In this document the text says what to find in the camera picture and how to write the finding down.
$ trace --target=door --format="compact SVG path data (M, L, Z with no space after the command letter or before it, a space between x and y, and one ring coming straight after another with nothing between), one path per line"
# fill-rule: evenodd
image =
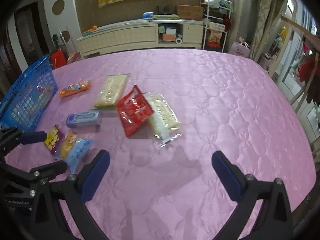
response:
M307 30L315 31L315 22L304 7L301 1L298 1L298 12L296 22L301 26L305 27ZM280 75L277 79L277 85L285 95L285 97L290 101L305 85L304 82L300 82L298 77L297 68L304 58L311 52L307 51L304 53L302 46L302 38L296 33L292 37L291 47L286 59L284 60L283 66L281 68ZM298 103L300 102L302 95L299 99L292 105L293 109L296 109ZM300 110L297 113L309 142L313 142L317 137L319 137L320 132L318 130L318 121L316 119L316 107L313 102L310 104L304 100Z
M8 37L8 28L5 28L0 32L0 101L22 74Z
M34 2L14 13L18 40L28 65L49 53L39 17L38 3Z

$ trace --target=bed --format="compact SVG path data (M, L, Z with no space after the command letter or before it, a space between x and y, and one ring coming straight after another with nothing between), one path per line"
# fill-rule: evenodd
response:
M106 76L120 73L131 74L124 94L135 84L143 92L160 92L182 124L182 136L161 149L155 149L144 129L126 138L112 111L104 111L100 128L75 130L94 140L84 163L100 149L111 155L94 198L86 203L111 240L213 239L236 206L211 166L216 150L244 174L266 181L281 177L292 210L315 184L312 154L299 120L252 60L203 50L136 50L82 60L53 73L59 88L85 80L92 81L92 88L63 99L56 94L37 130L49 132L58 125L68 132L67 116L91 108ZM6 160L24 171L54 161L42 143L19 146ZM62 206L71 230L81 238ZM258 208L242 236L252 228Z

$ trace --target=blue gripper pad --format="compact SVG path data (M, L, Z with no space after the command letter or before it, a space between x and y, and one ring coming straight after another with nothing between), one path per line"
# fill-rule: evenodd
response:
M96 193L97 188L110 165L110 154L105 150L101 150L94 160L87 165L92 164L94 166L89 166L91 169L81 184L80 200L82 203L92 200L94 194Z
M241 175L242 172L237 166L232 165L221 151L212 154L211 163L230 199L239 203L242 199L242 185L237 175Z

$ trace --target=blue box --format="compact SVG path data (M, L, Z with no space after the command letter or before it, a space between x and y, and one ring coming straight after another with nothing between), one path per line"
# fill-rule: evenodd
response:
M88 111L79 114L70 114L66 120L69 128L76 128L90 125L100 125L102 117L99 111Z

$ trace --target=blue snack bag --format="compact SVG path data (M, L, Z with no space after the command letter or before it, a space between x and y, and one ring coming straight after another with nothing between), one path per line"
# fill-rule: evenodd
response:
M78 138L73 133L66 134L60 148L61 159L64 160L74 173L84 155L90 149L93 141Z

